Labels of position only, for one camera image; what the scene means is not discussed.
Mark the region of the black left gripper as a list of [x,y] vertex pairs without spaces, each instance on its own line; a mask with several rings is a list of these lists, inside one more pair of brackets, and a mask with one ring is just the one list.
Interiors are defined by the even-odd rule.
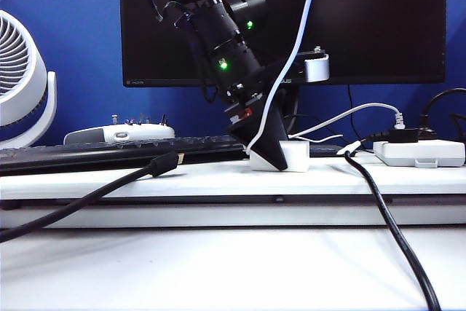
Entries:
[[[227,133],[244,146],[258,132],[271,80],[271,69],[258,69],[246,75],[233,70],[224,72],[224,94],[228,105],[225,113],[232,123]],[[285,170],[288,165],[280,141],[287,140],[280,109],[272,103],[263,133],[251,150],[278,170]]]

